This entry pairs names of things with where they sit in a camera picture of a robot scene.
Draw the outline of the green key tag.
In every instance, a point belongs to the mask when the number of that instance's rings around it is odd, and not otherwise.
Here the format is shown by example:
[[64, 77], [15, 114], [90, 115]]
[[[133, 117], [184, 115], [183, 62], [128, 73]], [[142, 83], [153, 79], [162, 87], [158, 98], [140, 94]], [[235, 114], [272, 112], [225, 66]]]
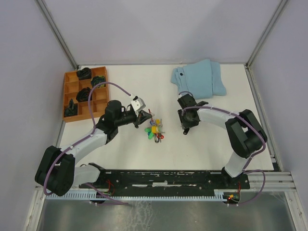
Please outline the green key tag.
[[144, 131], [147, 133], [148, 135], [148, 139], [151, 140], [154, 137], [154, 133], [152, 132], [152, 128], [145, 128]]

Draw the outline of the yellow key tag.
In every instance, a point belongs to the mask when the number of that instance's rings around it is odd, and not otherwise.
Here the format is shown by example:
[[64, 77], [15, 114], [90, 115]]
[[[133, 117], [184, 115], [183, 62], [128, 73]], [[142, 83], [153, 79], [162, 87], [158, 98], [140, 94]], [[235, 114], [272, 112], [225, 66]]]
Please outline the yellow key tag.
[[152, 128], [152, 132], [154, 133], [154, 134], [156, 134], [156, 133], [159, 133], [159, 124], [160, 124], [160, 120], [159, 119], [156, 119], [156, 120], [153, 120], [153, 122], [155, 122], [155, 126], [152, 126], [151, 128]]

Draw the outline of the red handled metal key organizer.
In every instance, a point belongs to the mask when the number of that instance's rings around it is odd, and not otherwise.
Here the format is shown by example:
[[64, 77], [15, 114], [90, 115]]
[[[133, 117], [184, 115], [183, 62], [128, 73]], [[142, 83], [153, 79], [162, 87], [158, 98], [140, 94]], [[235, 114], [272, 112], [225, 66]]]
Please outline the red handled metal key organizer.
[[163, 134], [163, 123], [162, 123], [162, 119], [155, 119], [154, 114], [152, 113], [152, 111], [150, 109], [148, 109], [150, 115], [152, 116], [151, 121], [150, 121], [150, 125], [151, 125], [151, 133], [153, 134]]

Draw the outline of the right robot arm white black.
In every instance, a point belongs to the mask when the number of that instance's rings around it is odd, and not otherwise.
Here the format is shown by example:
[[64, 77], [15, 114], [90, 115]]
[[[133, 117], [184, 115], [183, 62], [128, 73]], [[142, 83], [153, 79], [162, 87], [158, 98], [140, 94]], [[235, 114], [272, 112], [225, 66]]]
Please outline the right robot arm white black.
[[178, 103], [181, 107], [178, 115], [184, 135], [200, 122], [210, 123], [227, 131], [233, 152], [223, 167], [220, 178], [224, 187], [234, 187], [238, 183], [238, 176], [245, 172], [251, 159], [266, 148], [268, 138], [256, 116], [248, 109], [235, 113], [204, 101], [197, 103], [188, 91], [179, 93]]

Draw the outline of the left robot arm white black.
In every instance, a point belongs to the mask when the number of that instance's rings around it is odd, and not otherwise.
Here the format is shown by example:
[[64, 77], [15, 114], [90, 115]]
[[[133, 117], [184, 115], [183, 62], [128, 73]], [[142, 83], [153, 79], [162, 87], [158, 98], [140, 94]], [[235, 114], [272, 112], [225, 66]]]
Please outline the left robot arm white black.
[[99, 147], [108, 144], [117, 134], [118, 128], [140, 124], [150, 119], [150, 113], [141, 98], [135, 97], [129, 109], [125, 110], [121, 102], [112, 100], [107, 104], [104, 115], [94, 124], [93, 129], [78, 141], [61, 148], [50, 146], [45, 150], [35, 175], [35, 182], [43, 186], [46, 195], [65, 195], [71, 187], [91, 183], [100, 188], [106, 184], [106, 175], [102, 167], [87, 164], [77, 167], [76, 164]]

